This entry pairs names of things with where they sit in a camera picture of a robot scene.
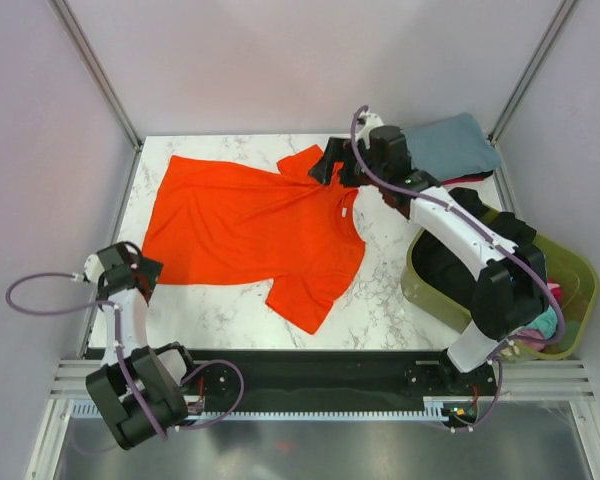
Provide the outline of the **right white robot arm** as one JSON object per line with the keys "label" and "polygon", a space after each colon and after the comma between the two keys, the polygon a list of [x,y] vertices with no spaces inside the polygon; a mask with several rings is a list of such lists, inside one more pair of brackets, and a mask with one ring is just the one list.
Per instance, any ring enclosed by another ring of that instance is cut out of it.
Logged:
{"label": "right white robot arm", "polygon": [[471,320],[448,348],[438,368],[447,392],[463,392],[477,367],[498,348],[553,307],[544,253],[494,232],[462,207],[431,174],[412,165],[400,128],[379,125],[353,129],[349,138],[328,139],[309,174],[322,185],[372,185],[392,208],[432,234],[469,271],[475,282]]}

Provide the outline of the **orange t shirt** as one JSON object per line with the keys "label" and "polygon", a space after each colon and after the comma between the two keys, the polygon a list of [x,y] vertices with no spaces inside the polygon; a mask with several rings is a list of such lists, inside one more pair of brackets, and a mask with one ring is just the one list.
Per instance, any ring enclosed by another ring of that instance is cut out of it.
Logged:
{"label": "orange t shirt", "polygon": [[316,333],[365,255],[353,220],[357,189],[309,175],[322,155],[311,146],[274,172],[172,156],[142,246],[163,265],[160,283],[271,280],[267,306]]}

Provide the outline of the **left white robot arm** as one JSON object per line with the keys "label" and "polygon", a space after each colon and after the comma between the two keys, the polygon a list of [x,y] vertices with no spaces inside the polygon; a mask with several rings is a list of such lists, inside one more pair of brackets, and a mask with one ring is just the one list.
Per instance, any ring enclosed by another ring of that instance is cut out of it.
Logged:
{"label": "left white robot arm", "polygon": [[100,368],[86,377],[87,392],[118,446],[134,448],[187,416],[183,393],[199,382],[199,369],[178,342],[153,348],[147,317],[163,264],[122,241],[90,255],[84,279],[96,286],[105,315],[107,345]]}

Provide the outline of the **black t shirt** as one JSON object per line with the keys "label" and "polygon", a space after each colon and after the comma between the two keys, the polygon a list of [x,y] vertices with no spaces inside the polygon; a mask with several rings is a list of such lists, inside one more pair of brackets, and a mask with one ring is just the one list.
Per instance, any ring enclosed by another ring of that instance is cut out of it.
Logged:
{"label": "black t shirt", "polygon": [[[483,203],[477,191],[455,187],[450,195],[494,232],[519,246],[534,242],[537,230],[511,212]],[[437,238],[424,230],[409,250],[403,294],[451,329],[461,332],[471,321],[469,307],[476,281],[464,264]]]}

